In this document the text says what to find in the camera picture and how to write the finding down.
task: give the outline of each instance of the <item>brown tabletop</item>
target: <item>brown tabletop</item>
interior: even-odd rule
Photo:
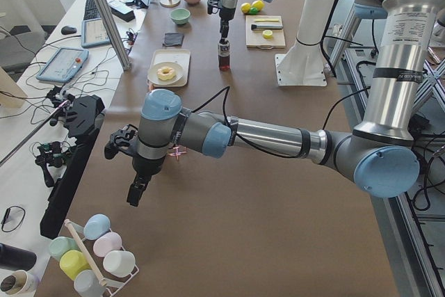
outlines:
[[[303,3],[274,0],[263,9],[283,18],[283,52],[294,43]],[[189,150],[179,161],[166,159],[139,207],[126,203],[131,159],[119,154],[107,161],[104,146],[110,133],[138,124],[147,70],[164,33],[184,33],[183,48],[191,51],[188,83],[172,89],[188,108],[230,85],[229,115],[316,131],[339,98],[334,79],[325,88],[279,87],[274,56],[282,51],[247,49],[239,10],[230,22],[232,71],[219,72],[219,16],[207,15],[205,0],[179,7],[192,12],[183,27],[170,21],[172,9],[151,3],[131,52],[132,69],[122,75],[68,214],[79,224],[106,214],[136,256],[140,273],[119,295],[397,296],[369,196],[311,161],[241,147],[221,159]],[[207,110],[220,113],[222,101]],[[341,107],[327,127],[349,131]],[[77,294],[52,259],[36,296]]]

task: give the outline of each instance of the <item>black mouse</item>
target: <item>black mouse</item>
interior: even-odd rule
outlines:
[[[60,32],[62,33],[62,35],[69,35],[69,34],[77,33],[77,29],[76,29],[76,27],[72,27],[72,26],[64,26],[64,27],[62,27],[62,30]]]

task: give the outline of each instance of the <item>yellow cup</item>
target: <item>yellow cup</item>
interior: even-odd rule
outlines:
[[[69,250],[66,252],[59,263],[60,269],[71,279],[75,280],[76,276],[86,269],[91,269],[82,252],[78,250]]]

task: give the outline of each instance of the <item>white table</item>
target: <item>white table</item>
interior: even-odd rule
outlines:
[[[76,0],[73,3],[72,7],[67,11],[66,15],[46,41],[47,44],[69,36],[61,34],[60,30],[63,26],[75,26],[77,33],[73,35],[80,35],[85,1],[86,0]],[[113,16],[121,37],[124,38],[127,36],[126,31],[128,29],[138,31],[144,20],[145,10],[135,9],[135,16],[136,19],[131,22],[124,22],[116,16]],[[54,46],[78,48],[80,47],[80,41],[80,38],[69,38],[55,43]],[[95,47],[89,50],[90,55],[83,68],[69,83],[66,83],[65,86],[69,88],[67,91],[73,95],[78,95],[82,88],[84,88],[84,94],[87,95],[94,90],[94,92],[91,92],[91,95],[96,94],[100,96],[107,108],[110,106],[114,90],[123,73],[122,66],[117,57],[112,58],[115,52],[111,48],[111,45]],[[38,52],[33,63],[48,61],[55,51],[56,49],[53,47],[45,47]],[[101,64],[95,74],[89,74],[89,71],[94,69],[97,64],[108,58],[110,59]],[[17,82],[29,97],[44,97],[48,90],[53,87],[50,83],[40,82],[35,78],[38,70],[38,65],[30,66]],[[41,100],[32,99],[29,101],[36,103]],[[49,100],[46,100],[45,104],[50,105],[51,103]],[[20,116],[2,119],[1,117],[21,113],[28,107],[28,103],[25,103],[20,109],[0,107],[0,159],[4,158],[7,153],[37,126],[30,123],[34,111],[33,107]],[[38,110],[35,113],[34,120],[43,120],[47,116],[48,113]],[[51,193],[51,189],[45,186],[42,170],[34,163],[34,156],[31,154],[30,149],[35,142],[48,143],[52,141],[63,141],[66,139],[66,136],[67,130],[63,128],[61,122],[55,127],[50,127],[49,124],[47,124],[0,168],[0,216],[3,217],[6,208],[12,205],[21,206],[26,210],[26,216],[22,225],[11,233],[0,232],[0,242],[30,250],[37,254],[37,263],[30,272],[39,278],[43,276],[49,260],[47,247],[51,240],[40,236],[39,224],[47,208],[47,198]],[[58,176],[63,174],[63,169],[49,168],[49,171],[54,179],[57,179]],[[10,275],[10,273],[10,271],[0,269],[0,281]],[[33,293],[29,293],[23,296],[27,297],[32,295]]]

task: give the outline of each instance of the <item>chair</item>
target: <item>chair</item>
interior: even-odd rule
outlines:
[[[6,36],[0,40],[0,67],[8,73],[23,72],[45,41],[45,34],[40,32],[11,35],[0,29],[0,33]]]

